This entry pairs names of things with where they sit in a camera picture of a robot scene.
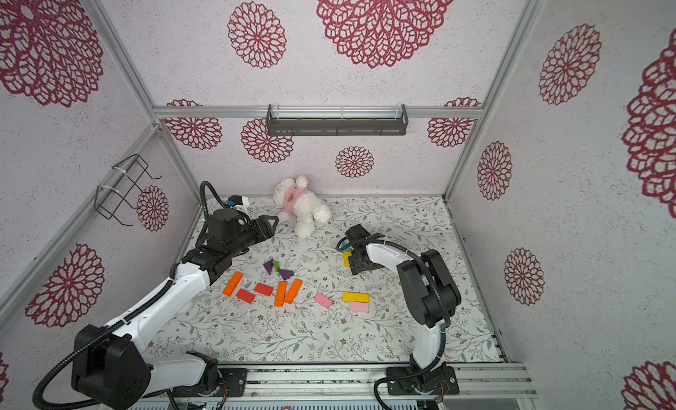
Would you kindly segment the light pink block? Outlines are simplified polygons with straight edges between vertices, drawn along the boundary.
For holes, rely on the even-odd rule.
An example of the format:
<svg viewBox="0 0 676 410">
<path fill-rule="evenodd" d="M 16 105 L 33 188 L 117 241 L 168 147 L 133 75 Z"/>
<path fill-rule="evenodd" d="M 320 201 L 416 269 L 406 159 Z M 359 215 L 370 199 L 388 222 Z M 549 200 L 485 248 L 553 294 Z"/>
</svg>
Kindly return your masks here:
<svg viewBox="0 0 676 410">
<path fill-rule="evenodd" d="M 369 304 L 362 302 L 350 302 L 350 310 L 355 313 L 368 313 Z"/>
</svg>

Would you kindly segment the magenta pink block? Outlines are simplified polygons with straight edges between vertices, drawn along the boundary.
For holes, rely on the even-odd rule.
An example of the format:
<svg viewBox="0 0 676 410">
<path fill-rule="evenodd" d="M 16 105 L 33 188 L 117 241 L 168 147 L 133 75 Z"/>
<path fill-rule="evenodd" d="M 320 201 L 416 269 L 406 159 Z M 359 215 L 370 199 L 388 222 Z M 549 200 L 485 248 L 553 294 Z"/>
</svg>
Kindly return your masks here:
<svg viewBox="0 0 676 410">
<path fill-rule="evenodd" d="M 319 306 L 321 306 L 322 308 L 327 309 L 327 310 L 330 309 L 332 307 L 332 305 L 334 304 L 334 302 L 330 298 L 324 296 L 321 293 L 318 293 L 314 297 L 314 302 L 316 304 L 318 304 Z"/>
</svg>

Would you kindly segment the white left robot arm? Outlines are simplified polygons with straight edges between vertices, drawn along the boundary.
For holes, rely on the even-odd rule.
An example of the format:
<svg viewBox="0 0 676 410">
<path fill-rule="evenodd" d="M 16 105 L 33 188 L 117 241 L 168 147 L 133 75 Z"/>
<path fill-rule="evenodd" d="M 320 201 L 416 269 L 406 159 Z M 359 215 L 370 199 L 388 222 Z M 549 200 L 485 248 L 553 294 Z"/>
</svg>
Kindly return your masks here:
<svg viewBox="0 0 676 410">
<path fill-rule="evenodd" d="M 276 234 L 276 216 L 250 218 L 238 209 L 218 209 L 205 222 L 206 239 L 189 251 L 173 274 L 107 325 L 88 325 L 76 336 L 74 350 L 51 369 L 33 392 L 39 409 L 80 409 L 102 404 L 129 409 L 143 397 L 187 387 L 197 394 L 218 392 L 223 378 L 216 359 L 188 352 L 176 359 L 147 361 L 144 350 L 175 315 L 213 285 L 234 258 Z M 66 367 L 71 387 L 86 399 L 54 403 L 44 393 Z"/>
</svg>

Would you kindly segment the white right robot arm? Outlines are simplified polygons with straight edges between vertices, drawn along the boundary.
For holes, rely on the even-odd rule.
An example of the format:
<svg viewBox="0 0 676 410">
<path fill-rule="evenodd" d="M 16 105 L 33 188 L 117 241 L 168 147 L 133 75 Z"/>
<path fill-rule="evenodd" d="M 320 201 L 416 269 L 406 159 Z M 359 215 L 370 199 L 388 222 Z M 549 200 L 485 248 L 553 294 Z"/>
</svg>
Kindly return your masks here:
<svg viewBox="0 0 676 410">
<path fill-rule="evenodd" d="M 391 367 L 373 385 L 378 404 L 389 409 L 380 394 L 386 385 L 390 394 L 439 392 L 441 396 L 459 392 L 454 369 L 445 361 L 446 334 L 451 326 L 461 294 L 440 253 L 417 254 L 391 241 L 367 237 L 342 239 L 337 251 L 350 249 L 350 269 L 360 273 L 381 267 L 399 276 L 409 313 L 419 324 L 415 346 L 407 367 Z"/>
</svg>

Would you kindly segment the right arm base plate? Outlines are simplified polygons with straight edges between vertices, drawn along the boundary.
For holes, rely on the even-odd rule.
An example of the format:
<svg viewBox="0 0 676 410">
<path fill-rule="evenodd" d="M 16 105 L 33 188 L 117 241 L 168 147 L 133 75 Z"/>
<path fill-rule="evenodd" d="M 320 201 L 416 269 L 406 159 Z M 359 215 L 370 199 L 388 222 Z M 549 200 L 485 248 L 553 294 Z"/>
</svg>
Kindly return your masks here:
<svg viewBox="0 0 676 410">
<path fill-rule="evenodd" d="M 430 373 L 410 377 L 413 372 L 411 367 L 389 367 L 386 374 L 388 378 L 407 375 L 401 380 L 392 380 L 387 383 L 389 395 L 458 395 L 458 379 L 453 367 L 445 362 L 433 369 Z"/>
</svg>

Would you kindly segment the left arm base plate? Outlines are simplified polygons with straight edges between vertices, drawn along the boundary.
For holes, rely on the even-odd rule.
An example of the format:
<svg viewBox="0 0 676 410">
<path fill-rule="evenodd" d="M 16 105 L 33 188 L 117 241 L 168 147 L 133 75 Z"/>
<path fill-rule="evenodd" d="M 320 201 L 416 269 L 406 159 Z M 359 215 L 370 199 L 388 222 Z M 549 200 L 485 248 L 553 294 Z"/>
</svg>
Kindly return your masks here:
<svg viewBox="0 0 676 410">
<path fill-rule="evenodd" d="M 197 385 L 172 389 L 174 397 L 238 398 L 244 395 L 248 370 L 244 368 L 217 369 L 202 377 Z"/>
</svg>

